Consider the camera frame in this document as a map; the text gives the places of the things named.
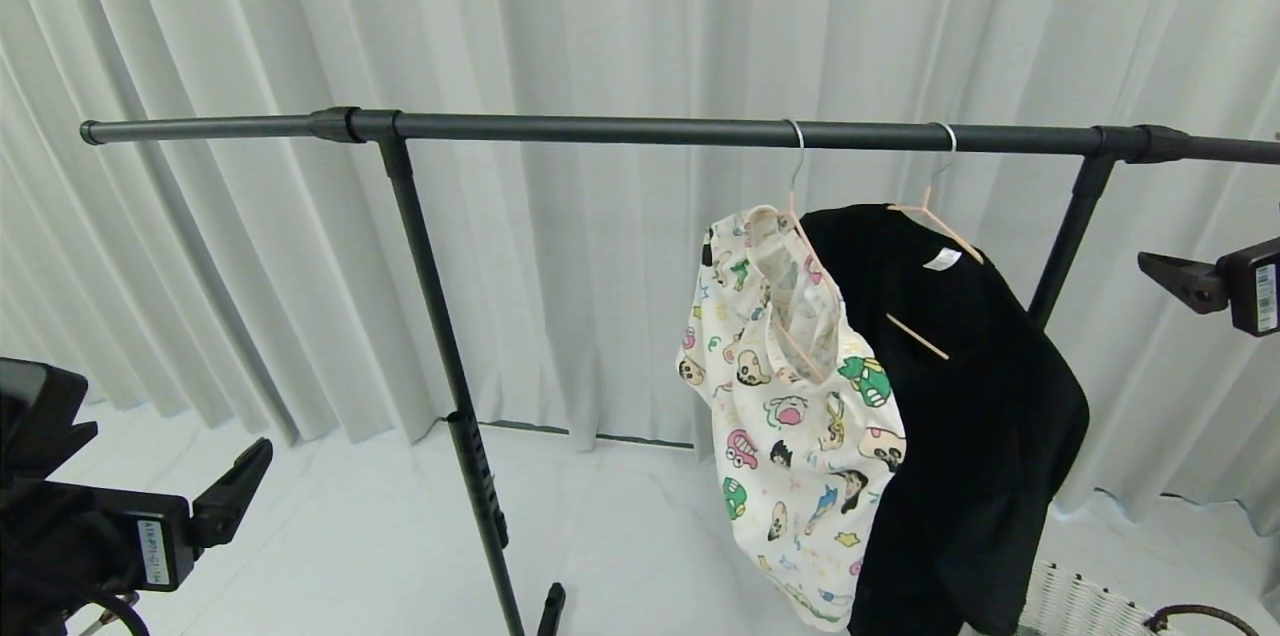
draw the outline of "white wicker basket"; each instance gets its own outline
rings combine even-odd
[[[1180,613],[1220,618],[1247,636],[1258,636],[1248,623],[1212,607],[1174,605],[1151,613],[1079,573],[1043,562],[1032,572],[1018,636],[1181,636],[1169,628],[1169,617]],[[960,636],[979,633],[966,626]]]

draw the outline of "black t-shirt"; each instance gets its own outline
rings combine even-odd
[[[850,632],[1016,631],[1053,494],[1088,429],[1084,393],[991,258],[924,267],[954,241],[865,203],[801,227],[884,366],[906,459],[881,495]],[[938,346],[942,360],[886,316]]]

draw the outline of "marble floor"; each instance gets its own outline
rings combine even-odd
[[[88,404],[100,436],[55,475],[195,498],[252,443],[193,415]],[[732,543],[712,467],[690,452],[486,427],[530,632],[552,581],[568,591],[566,636],[790,636],[800,626]],[[1098,494],[1050,520],[1042,558],[1148,608],[1202,601],[1280,636],[1258,595],[1280,580],[1280,539],[1234,505],[1166,500],[1142,525]],[[155,635],[494,635],[504,632],[462,477],[442,427],[352,445],[340,435],[276,449],[236,540],[207,552],[175,594],[145,594]],[[82,612],[77,633],[96,613]],[[1233,633],[1197,617],[1187,636]],[[119,624],[104,636],[123,633]]]

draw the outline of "brown handle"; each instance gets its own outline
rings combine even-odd
[[[1165,607],[1153,613],[1152,617],[1143,623],[1143,626],[1149,628],[1153,633],[1160,633],[1161,631],[1169,628],[1169,617],[1180,613],[1198,613],[1202,616],[1211,616],[1213,618],[1225,621],[1231,626],[1239,628],[1240,631],[1244,632],[1245,636],[1258,636],[1258,632],[1253,631],[1252,626],[1244,623],[1244,621],[1242,621],[1240,617],[1235,616],[1234,613],[1228,613],[1222,609],[1216,609],[1212,607],[1202,607],[1199,604],[1175,604],[1171,607]]]

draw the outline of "black metal clothing rack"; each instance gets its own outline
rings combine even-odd
[[[837,124],[799,122],[806,148],[952,150],[951,134],[937,124]],[[1039,326],[1061,293],[1093,207],[1116,161],[1271,163],[1280,165],[1280,143],[1185,134],[1165,125],[1093,125],[1060,129],[1041,125],[952,125],[959,152],[1075,154],[1084,161],[1071,188],[1048,261],[1028,308]],[[717,147],[795,148],[791,122],[731,122],[704,118],[468,116],[385,109],[326,107],[297,116],[177,118],[159,122],[84,122],[81,138],[91,145],[151,139],[311,138],[376,143],[399,207],[404,235],[426,299],[454,412],[444,418],[471,499],[489,571],[511,636],[525,636],[503,549],[507,521],[498,505],[493,475],[480,439],[471,393],[462,371],[457,337],[449,322],[435,256],[413,186],[407,139],[561,141],[561,143],[717,145]],[[538,636],[553,636],[564,607],[564,587],[552,584]]]

